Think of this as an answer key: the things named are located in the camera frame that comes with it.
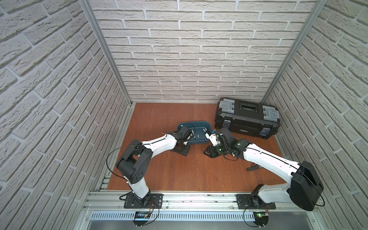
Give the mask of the aluminium floor rail left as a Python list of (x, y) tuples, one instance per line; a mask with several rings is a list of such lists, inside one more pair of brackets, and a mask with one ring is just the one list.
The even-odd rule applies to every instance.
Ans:
[(119, 177), (122, 175), (115, 168), (115, 164), (117, 159), (119, 158), (120, 151), (125, 149), (123, 142), (135, 107), (136, 103), (133, 103), (132, 106), (128, 106), (127, 109), (124, 111), (121, 121), (118, 123), (119, 126), (117, 126), (116, 133), (113, 136), (111, 148), (106, 153), (106, 156), (103, 158), (104, 161), (101, 167), (102, 170), (99, 174), (99, 178), (94, 188), (94, 190), (97, 192), (106, 191), (108, 189), (108, 186), (113, 184), (111, 182), (111, 178), (117, 180), (118, 185), (126, 184), (126, 180)]

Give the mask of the left controller board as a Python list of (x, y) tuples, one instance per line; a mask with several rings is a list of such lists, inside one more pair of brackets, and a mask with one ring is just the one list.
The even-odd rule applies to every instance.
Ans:
[(150, 211), (136, 211), (134, 214), (133, 223), (136, 227), (142, 227), (147, 224), (151, 218), (152, 213)]

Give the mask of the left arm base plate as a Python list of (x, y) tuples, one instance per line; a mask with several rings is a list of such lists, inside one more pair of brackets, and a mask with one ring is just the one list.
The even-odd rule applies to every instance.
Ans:
[(119, 199), (124, 200), (125, 209), (161, 209), (163, 204), (163, 194), (148, 193), (143, 199), (138, 198), (134, 193), (129, 192)]

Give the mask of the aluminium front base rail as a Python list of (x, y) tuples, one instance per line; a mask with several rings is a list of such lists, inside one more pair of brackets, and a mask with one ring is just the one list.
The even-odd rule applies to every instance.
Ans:
[(161, 209), (125, 209), (124, 200), (120, 196), (126, 191), (100, 191), (90, 192), (82, 206), (74, 229), (86, 230), (94, 220), (121, 220), (133, 223), (136, 211), (150, 211), (151, 218), (147, 224), (153, 222), (159, 224), (163, 221), (229, 221), (248, 224), (254, 223), (254, 212), (266, 212), (269, 221), (266, 227), (270, 229), (276, 226), (279, 220), (282, 225), (296, 229), (305, 224), (313, 230), (325, 230), (327, 228), (319, 210), (305, 211), (292, 203), (275, 203), (276, 209), (238, 209), (236, 194), (232, 192), (167, 192), (153, 193), (163, 194)]

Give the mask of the controller board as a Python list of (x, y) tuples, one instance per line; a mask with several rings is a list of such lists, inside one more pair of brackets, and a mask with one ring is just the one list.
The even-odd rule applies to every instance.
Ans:
[(150, 211), (136, 211), (134, 214), (133, 223), (136, 227), (142, 227), (147, 224), (151, 218), (152, 213)]
[(259, 228), (265, 228), (269, 221), (269, 214), (266, 212), (254, 212), (253, 215), (255, 220), (254, 224)]

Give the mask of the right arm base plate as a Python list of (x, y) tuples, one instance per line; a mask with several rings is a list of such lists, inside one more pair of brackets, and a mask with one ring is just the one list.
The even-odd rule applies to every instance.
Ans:
[(258, 195), (252, 194), (236, 194), (238, 209), (276, 209), (274, 202), (265, 203)]

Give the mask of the aluminium corner post left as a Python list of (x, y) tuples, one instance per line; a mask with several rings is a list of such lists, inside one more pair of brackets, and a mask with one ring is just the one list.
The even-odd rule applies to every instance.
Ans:
[(92, 9), (92, 6), (90, 4), (90, 2), (88, 0), (80, 0), (80, 4), (83, 8), (83, 11), (86, 15), (86, 18), (88, 19), (89, 23), (90, 23), (90, 26), (95, 34), (95, 37), (101, 47), (101, 50), (107, 60), (107, 63), (109, 64), (110, 68), (111, 68), (111, 71), (113, 73), (113, 76), (114, 78), (116, 79), (118, 85), (119, 85), (119, 88), (124, 96), (124, 99), (125, 101), (127, 102), (127, 104), (129, 106), (132, 106), (132, 100), (131, 98), (129, 97), (129, 94), (127, 92), (127, 89), (122, 81), (122, 78), (121, 78), (121, 75), (120, 75), (120, 72), (117, 68), (117, 65), (114, 61), (114, 58), (112, 56), (112, 53), (108, 47), (108, 44), (104, 38), (104, 35), (103, 35), (103, 32), (99, 26), (99, 23), (98, 23), (98, 20), (94, 14), (94, 11)]

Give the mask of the aluminium corner post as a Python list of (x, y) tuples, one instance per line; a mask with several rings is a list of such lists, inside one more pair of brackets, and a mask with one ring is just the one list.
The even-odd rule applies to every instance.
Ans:
[(83, 11), (86, 15), (86, 18), (88, 19), (89, 23), (90, 23), (90, 26), (95, 34), (95, 37), (101, 47), (101, 50), (107, 60), (107, 63), (109, 64), (110, 68), (111, 68), (111, 71), (113, 73), (113, 76), (114, 78), (116, 79), (118, 85), (119, 85), (119, 88), (124, 96), (124, 99), (125, 101), (127, 102), (127, 104), (129, 106), (132, 106), (132, 100), (131, 98), (129, 97), (129, 94), (127, 92), (127, 89), (122, 81), (122, 78), (121, 78), (121, 75), (120, 75), (120, 72), (117, 68), (117, 65), (114, 61), (114, 58), (112, 56), (112, 53), (108, 47), (108, 44), (104, 38), (104, 35), (103, 35), (103, 32), (99, 26), (99, 23), (98, 23), (98, 20), (94, 14), (94, 11), (92, 9), (92, 6), (90, 4), (90, 2), (88, 0), (80, 0), (80, 4), (83, 8)]
[(312, 28), (314, 23), (316, 22), (318, 16), (320, 15), (321, 11), (325, 7), (328, 0), (318, 0), (314, 5), (311, 13), (307, 17), (305, 23), (303, 24), (299, 34), (297, 35), (295, 41), (293, 42), (292, 46), (290, 47), (289, 52), (287, 53), (285, 59), (283, 60), (281, 66), (279, 67), (276, 75), (274, 76), (273, 80), (271, 81), (265, 95), (263, 96), (261, 103), (266, 103), (268, 97), (272, 93), (273, 89), (275, 88), (276, 84), (278, 83), (279, 79), (281, 78), (284, 70), (287, 68), (289, 62), (292, 60), (294, 55), (299, 50), (300, 46), (302, 45), (303, 41), (305, 40), (309, 30)]

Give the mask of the aluminium corner post right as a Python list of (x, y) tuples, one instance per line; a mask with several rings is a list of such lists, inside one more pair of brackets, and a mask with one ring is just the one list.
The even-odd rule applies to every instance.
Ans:
[(316, 22), (318, 16), (320, 15), (321, 11), (325, 7), (328, 0), (318, 0), (314, 5), (311, 13), (307, 17), (305, 23), (303, 24), (299, 34), (297, 35), (295, 41), (293, 42), (292, 46), (290, 47), (289, 52), (287, 53), (285, 59), (283, 60), (281, 66), (279, 67), (276, 75), (274, 76), (273, 80), (271, 81), (265, 95), (263, 96), (261, 103), (266, 103), (268, 97), (272, 93), (273, 89), (275, 88), (276, 84), (278, 83), (279, 79), (281, 78), (284, 70), (287, 68), (289, 62), (292, 60), (294, 55), (299, 50), (300, 46), (302, 45), (303, 41), (305, 40), (309, 30), (312, 28), (314, 23)]

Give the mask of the red black screwdriver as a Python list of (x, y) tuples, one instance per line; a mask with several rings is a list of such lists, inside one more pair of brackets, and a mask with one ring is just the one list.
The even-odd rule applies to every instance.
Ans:
[(262, 168), (260, 165), (253, 163), (250, 167), (246, 168), (247, 171), (253, 171)]

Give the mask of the black grey toolbox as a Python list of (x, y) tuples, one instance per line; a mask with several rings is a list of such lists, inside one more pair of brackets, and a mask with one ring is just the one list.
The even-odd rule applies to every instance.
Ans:
[(217, 104), (215, 127), (267, 140), (278, 133), (280, 115), (273, 106), (222, 97)]

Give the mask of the teal plastic storage box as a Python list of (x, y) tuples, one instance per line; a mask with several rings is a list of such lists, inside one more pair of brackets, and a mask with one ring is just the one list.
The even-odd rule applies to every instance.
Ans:
[(207, 121), (191, 121), (182, 122), (177, 126), (180, 129), (182, 126), (186, 126), (192, 131), (194, 136), (188, 141), (188, 145), (192, 144), (204, 144), (208, 143), (209, 139), (206, 138), (206, 130), (212, 131), (211, 125)]

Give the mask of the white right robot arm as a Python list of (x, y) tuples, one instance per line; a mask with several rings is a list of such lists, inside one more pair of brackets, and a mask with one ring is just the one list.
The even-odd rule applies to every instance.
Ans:
[(212, 143), (204, 151), (206, 156), (217, 158), (232, 155), (255, 163), (284, 180), (279, 185), (259, 184), (250, 195), (250, 206), (263, 209), (271, 203), (285, 202), (312, 211), (318, 205), (318, 200), (322, 199), (324, 186), (311, 163), (287, 160), (248, 140), (237, 140), (227, 128), (206, 130), (205, 136)]

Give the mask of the right controller board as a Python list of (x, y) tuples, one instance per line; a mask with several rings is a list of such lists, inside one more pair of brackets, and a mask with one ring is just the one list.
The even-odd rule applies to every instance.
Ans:
[(253, 215), (255, 220), (254, 224), (259, 228), (265, 228), (269, 221), (269, 214), (266, 212), (254, 212)]

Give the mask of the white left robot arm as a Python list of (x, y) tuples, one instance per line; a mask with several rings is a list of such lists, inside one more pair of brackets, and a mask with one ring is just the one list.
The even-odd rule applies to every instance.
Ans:
[(127, 180), (132, 193), (139, 200), (147, 200), (150, 190), (144, 176), (153, 157), (172, 151), (187, 156), (189, 140), (194, 133), (186, 126), (150, 141), (133, 140), (116, 162), (116, 168)]

